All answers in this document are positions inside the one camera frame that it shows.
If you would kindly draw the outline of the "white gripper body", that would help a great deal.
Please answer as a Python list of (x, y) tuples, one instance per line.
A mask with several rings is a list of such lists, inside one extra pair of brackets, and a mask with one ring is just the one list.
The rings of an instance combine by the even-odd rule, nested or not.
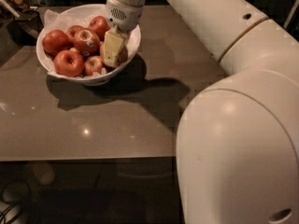
[(117, 26), (123, 33), (130, 33), (139, 24), (143, 7), (125, 5), (118, 0), (107, 0), (105, 16), (110, 27)]

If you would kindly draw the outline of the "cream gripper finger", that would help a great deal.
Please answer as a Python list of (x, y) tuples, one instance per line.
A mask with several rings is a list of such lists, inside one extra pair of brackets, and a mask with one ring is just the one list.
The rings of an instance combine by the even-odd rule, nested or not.
[(125, 38), (117, 26), (105, 33), (103, 58), (105, 65), (116, 67), (119, 63), (121, 51), (125, 45)]

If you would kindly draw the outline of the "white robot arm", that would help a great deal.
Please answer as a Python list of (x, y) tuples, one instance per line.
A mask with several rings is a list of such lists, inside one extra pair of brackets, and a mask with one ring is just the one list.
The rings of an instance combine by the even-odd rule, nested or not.
[[(185, 224), (299, 224), (299, 44), (245, 0), (166, 0), (227, 77), (198, 93), (177, 134)], [(138, 25), (145, 0), (107, 0), (113, 30)]]

